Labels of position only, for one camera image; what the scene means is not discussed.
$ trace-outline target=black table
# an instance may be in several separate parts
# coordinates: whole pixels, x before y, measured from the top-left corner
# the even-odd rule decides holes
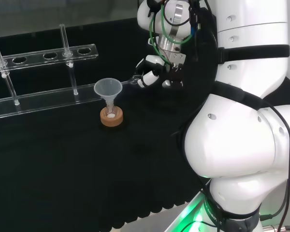
[[[136,19],[67,29],[70,46],[95,43],[99,60],[75,63],[78,85],[129,79],[151,53]],[[0,232],[108,232],[163,207],[190,201],[196,174],[171,136],[206,98],[217,66],[200,35],[200,60],[187,44],[183,91],[125,87],[118,129],[100,123],[103,101],[0,119]],[[3,55],[61,47],[59,30],[0,38]],[[65,65],[13,71],[18,94],[70,86]],[[8,92],[0,78],[0,97]],[[290,104],[290,81],[267,100]]]

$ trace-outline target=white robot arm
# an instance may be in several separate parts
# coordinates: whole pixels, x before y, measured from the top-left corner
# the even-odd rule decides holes
[[[172,24],[182,24],[187,20],[189,20],[189,22],[180,27],[171,26],[166,22],[164,24],[164,29],[162,29],[161,19],[163,17],[160,11],[160,1],[143,1],[140,5],[137,15],[138,23],[143,29],[150,30],[153,17],[155,17],[152,27],[155,28],[155,32],[159,34],[159,37],[154,39],[155,44],[152,45],[156,46],[158,51],[165,57],[165,59],[162,59],[160,56],[148,55],[138,63],[135,75],[140,75],[142,77],[137,81],[141,88],[153,85],[159,80],[162,74],[168,76],[167,74],[171,73],[172,70],[174,72],[181,70],[181,66],[186,59],[186,56],[180,53],[180,43],[191,34],[189,4],[185,1],[171,0],[164,10],[166,17]],[[170,42],[164,36],[164,33],[178,43]],[[178,86],[178,84],[182,85],[180,80],[172,80],[170,76],[171,75],[166,77],[166,80],[163,80],[163,87]]]
[[[183,12],[179,22],[184,22],[189,16],[187,2],[170,0],[167,18],[175,20],[178,5]],[[287,0],[216,0],[216,9],[219,47],[250,51],[288,46]],[[138,23],[144,29],[151,22],[148,12],[144,1],[138,12]],[[165,39],[161,27],[164,20],[157,14],[159,43]],[[174,27],[164,24],[171,34]],[[176,28],[174,38],[182,41],[190,32],[191,25],[182,25]],[[165,50],[174,52],[172,46]],[[235,59],[219,64],[216,81],[263,99],[282,84],[287,68],[286,56]],[[290,106],[276,109],[290,127]],[[210,94],[189,126],[184,147],[193,170],[212,178],[209,201],[229,216],[230,225],[238,225],[234,231],[262,232],[258,214],[261,202],[286,179],[290,181],[290,133],[277,113]],[[204,222],[217,226],[215,213],[206,202],[200,215]],[[220,224],[226,223],[226,218],[222,219]],[[206,231],[216,229],[206,227]]]

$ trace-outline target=black strap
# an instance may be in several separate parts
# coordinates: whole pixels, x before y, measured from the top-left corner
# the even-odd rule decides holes
[[[219,228],[222,231],[252,232],[257,227],[257,225],[259,223],[260,206],[258,207],[258,209],[256,209],[251,214],[246,214],[246,215],[236,215],[236,214],[232,214],[232,213],[220,210],[220,212],[219,212],[220,213],[220,216],[219,216],[220,226],[219,226]],[[207,198],[205,198],[205,200],[204,200],[204,207],[205,207],[205,211],[206,211],[208,217],[211,219],[211,221],[216,226],[218,226],[217,215],[212,210],[213,206],[210,203],[210,201],[208,201]]]
[[[241,103],[255,110],[266,107],[262,98],[223,82],[215,81],[211,93]]]
[[[261,45],[250,47],[218,49],[218,64],[228,61],[266,58],[287,58],[290,56],[290,46],[287,44]]]

